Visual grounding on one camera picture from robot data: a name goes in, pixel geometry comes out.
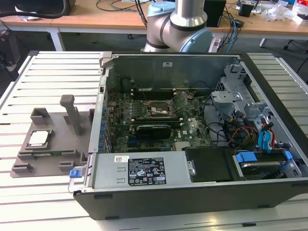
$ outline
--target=blue cable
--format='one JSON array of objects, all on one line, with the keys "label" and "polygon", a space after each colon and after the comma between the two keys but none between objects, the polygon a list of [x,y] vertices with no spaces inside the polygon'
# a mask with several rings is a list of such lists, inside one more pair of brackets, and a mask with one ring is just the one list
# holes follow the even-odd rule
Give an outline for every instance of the blue cable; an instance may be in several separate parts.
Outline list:
[{"label": "blue cable", "polygon": [[230,46],[229,46],[229,49],[228,49],[227,53],[230,52],[230,50],[231,50],[231,48],[232,48],[232,46],[233,46],[233,44],[234,44],[235,34],[236,34],[236,24],[235,24],[235,20],[234,20],[233,18],[231,18],[231,19],[232,19],[232,21],[233,21],[234,32],[233,32],[232,41],[231,41],[231,44],[230,44]]}]

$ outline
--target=white slatted surface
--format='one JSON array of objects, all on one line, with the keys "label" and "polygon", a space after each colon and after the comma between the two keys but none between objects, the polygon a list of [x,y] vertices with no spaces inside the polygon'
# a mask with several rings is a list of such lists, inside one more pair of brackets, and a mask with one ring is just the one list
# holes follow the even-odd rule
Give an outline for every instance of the white slatted surface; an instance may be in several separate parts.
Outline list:
[{"label": "white slatted surface", "polygon": [[[271,209],[94,221],[68,193],[68,176],[12,179],[8,171],[30,126],[29,116],[34,107],[44,106],[49,111],[61,112],[63,110],[57,105],[57,100],[62,94],[74,94],[79,111],[87,111],[94,107],[96,100],[98,86],[96,78],[99,78],[97,70],[61,69],[65,71],[64,74],[54,69],[51,71],[44,69],[42,74],[40,70],[33,72],[31,65],[97,65],[98,57],[99,52],[40,52],[37,57],[31,58],[31,64],[26,67],[0,110],[1,231],[21,229],[289,231],[304,230],[308,227],[307,194],[297,196]],[[243,228],[241,224],[244,222],[255,222],[257,226]]]},{"label": "white slatted surface", "polygon": [[[279,59],[272,54],[253,53],[249,55],[284,106],[308,136],[308,94],[300,86],[299,77],[292,76],[281,65]],[[252,88],[257,92],[260,101],[264,101],[254,84],[252,84]]]}]

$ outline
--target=wooden desk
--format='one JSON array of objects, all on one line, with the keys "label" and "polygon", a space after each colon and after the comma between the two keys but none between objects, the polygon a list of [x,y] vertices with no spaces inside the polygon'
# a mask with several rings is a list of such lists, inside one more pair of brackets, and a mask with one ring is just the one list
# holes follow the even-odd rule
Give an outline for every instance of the wooden desk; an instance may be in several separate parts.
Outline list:
[{"label": "wooden desk", "polygon": [[[70,16],[63,16],[53,20],[38,19],[24,22],[15,16],[11,16],[3,18],[3,21],[13,30],[48,31],[57,51],[65,50],[61,32],[146,34],[146,28],[136,12],[106,12],[98,9],[96,2],[97,0],[76,0]],[[103,0],[99,6],[111,10],[111,2],[113,0]],[[133,3],[115,3],[115,6],[121,8],[130,5],[133,5]],[[149,4],[147,3],[142,5],[145,15],[147,14],[148,6]],[[299,26],[289,19],[284,22],[266,22],[260,14],[251,14],[249,18],[240,17],[238,16],[238,11],[231,7],[229,8],[229,6],[230,4],[227,4],[228,10],[233,17],[245,22],[239,34],[240,37],[308,40],[308,26]],[[228,33],[229,29],[230,25],[226,19],[222,19],[220,27],[211,28],[214,34],[213,44]]]},{"label": "wooden desk", "polygon": [[[110,3],[114,0],[102,0],[99,7],[113,8]],[[70,16],[53,19],[52,26],[56,27],[87,27],[87,28],[115,28],[115,29],[140,29],[146,30],[137,12],[107,12],[96,7],[97,0],[76,0],[75,7]],[[134,3],[117,2],[115,6],[125,8]],[[142,5],[144,14],[147,15],[149,4]]]}]

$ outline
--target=motherboard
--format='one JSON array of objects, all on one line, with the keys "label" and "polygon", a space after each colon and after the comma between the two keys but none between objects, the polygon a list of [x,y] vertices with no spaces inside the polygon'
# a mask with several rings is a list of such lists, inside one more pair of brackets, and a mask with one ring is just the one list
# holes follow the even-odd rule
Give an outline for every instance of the motherboard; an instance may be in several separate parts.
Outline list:
[{"label": "motherboard", "polygon": [[113,153],[180,151],[209,146],[210,135],[201,117],[205,96],[172,92],[169,99],[142,92],[110,91],[108,112]]}]

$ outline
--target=floor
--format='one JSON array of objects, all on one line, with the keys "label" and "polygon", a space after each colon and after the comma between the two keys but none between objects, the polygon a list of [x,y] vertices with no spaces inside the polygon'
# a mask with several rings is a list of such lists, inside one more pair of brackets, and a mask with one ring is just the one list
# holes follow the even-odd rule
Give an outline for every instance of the floor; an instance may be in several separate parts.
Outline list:
[{"label": "floor", "polygon": [[[18,62],[20,66],[29,51],[54,51],[54,46],[49,40],[48,33],[45,32],[17,32],[18,43],[21,51],[21,58]],[[126,34],[77,34],[62,33],[64,45],[67,51],[140,51],[146,43],[145,35],[133,35],[133,39],[128,39]],[[266,47],[260,48],[260,39],[239,38],[232,52],[266,52],[282,57],[295,71],[307,58],[305,54],[308,50],[308,42],[298,41],[290,44],[288,50],[283,47],[287,40],[270,39]],[[299,75],[308,80],[308,62],[301,68]],[[7,72],[0,72],[0,95],[3,94],[10,83],[10,76]]]}]

